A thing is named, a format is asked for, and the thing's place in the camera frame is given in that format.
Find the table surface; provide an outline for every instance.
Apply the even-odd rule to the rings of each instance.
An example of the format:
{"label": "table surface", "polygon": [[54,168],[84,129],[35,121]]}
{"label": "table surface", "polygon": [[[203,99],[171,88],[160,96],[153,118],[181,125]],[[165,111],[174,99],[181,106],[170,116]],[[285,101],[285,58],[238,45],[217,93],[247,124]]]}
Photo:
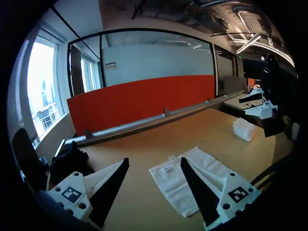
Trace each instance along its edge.
{"label": "table surface", "polygon": [[284,134],[264,137],[255,128],[251,142],[233,133],[236,117],[206,109],[134,135],[81,148],[95,171],[129,158],[129,170],[105,221],[109,230],[204,230],[200,212],[182,217],[154,182],[149,169],[196,146],[253,180],[291,150]]}
{"label": "table surface", "polygon": [[238,95],[232,99],[229,99],[229,100],[226,100],[223,102],[223,104],[225,105],[228,105],[230,107],[233,107],[233,108],[236,108],[236,109],[239,109],[239,110],[243,110],[243,109],[247,109],[247,108],[251,108],[250,105],[254,105],[254,106],[259,106],[262,104],[262,100],[261,99],[257,99],[257,100],[253,100],[253,101],[249,101],[249,102],[246,102],[246,103],[239,103],[238,100],[245,97],[246,94],[241,94],[241,95]]}

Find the window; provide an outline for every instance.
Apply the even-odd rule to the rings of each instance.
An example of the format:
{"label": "window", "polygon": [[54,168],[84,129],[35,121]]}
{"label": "window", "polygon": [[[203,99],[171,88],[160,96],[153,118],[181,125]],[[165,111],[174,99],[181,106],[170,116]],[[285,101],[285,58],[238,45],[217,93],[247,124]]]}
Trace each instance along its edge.
{"label": "window", "polygon": [[97,84],[98,76],[96,76],[97,64],[94,64],[94,61],[88,59],[82,55],[81,58],[81,73],[82,73],[82,82],[84,84],[84,92],[89,92],[92,90],[97,90],[100,88]]}
{"label": "window", "polygon": [[28,66],[27,92],[32,120],[41,138],[61,113],[57,104],[55,84],[57,83],[58,45],[41,37],[33,44]]}

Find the folded white towel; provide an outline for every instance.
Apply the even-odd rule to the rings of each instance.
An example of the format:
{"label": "folded white towel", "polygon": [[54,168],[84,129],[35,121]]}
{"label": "folded white towel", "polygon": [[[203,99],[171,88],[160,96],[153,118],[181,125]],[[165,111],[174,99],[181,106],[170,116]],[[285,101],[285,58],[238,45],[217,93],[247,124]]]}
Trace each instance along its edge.
{"label": "folded white towel", "polygon": [[[181,156],[198,168],[198,172],[206,176],[206,179],[203,177],[203,181],[214,185],[213,191],[216,195],[222,192],[224,178],[226,174],[231,172],[230,169],[198,147]],[[199,208],[182,172],[181,156],[171,156],[169,161],[153,167],[149,171],[167,200],[183,217],[187,217],[197,212]]]}
{"label": "folded white towel", "polygon": [[233,131],[238,137],[250,142],[253,138],[254,125],[242,118],[238,118],[233,123]]}

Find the black cloth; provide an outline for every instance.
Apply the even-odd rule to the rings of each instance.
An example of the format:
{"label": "black cloth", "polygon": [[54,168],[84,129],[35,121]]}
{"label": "black cloth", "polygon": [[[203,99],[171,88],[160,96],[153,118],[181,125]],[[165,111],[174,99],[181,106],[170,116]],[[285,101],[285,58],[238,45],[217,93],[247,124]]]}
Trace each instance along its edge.
{"label": "black cloth", "polygon": [[75,141],[71,145],[52,158],[50,176],[55,184],[60,183],[73,172],[80,172],[83,176],[94,173],[88,166],[89,156],[77,148]]}

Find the orange partition panel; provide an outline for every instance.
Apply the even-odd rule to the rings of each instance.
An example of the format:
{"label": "orange partition panel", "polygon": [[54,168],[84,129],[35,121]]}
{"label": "orange partition panel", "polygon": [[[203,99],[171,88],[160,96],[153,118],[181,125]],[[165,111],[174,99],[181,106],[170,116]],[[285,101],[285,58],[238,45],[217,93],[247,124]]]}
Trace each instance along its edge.
{"label": "orange partition panel", "polygon": [[250,85],[250,86],[254,86],[254,79],[250,79],[250,78],[248,78],[248,84]]}
{"label": "orange partition panel", "polygon": [[67,100],[76,132],[97,132],[214,98],[213,75],[146,79],[87,92]]}

